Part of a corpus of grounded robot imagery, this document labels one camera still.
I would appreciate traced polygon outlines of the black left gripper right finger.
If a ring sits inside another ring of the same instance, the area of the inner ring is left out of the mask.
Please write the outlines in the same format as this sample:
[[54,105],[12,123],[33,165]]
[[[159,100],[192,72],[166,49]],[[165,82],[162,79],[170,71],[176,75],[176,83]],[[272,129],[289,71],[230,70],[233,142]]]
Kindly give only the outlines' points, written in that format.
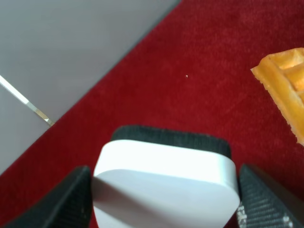
[[240,228],[302,228],[304,202],[255,165],[239,172]]

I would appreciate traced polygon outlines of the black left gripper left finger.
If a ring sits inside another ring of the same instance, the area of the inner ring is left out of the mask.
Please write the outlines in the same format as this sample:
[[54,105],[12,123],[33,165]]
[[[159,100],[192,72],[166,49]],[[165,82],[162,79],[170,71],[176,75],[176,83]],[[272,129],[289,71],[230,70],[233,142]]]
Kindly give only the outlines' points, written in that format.
[[91,181],[89,167],[76,167],[39,202],[4,227],[89,227],[93,208]]

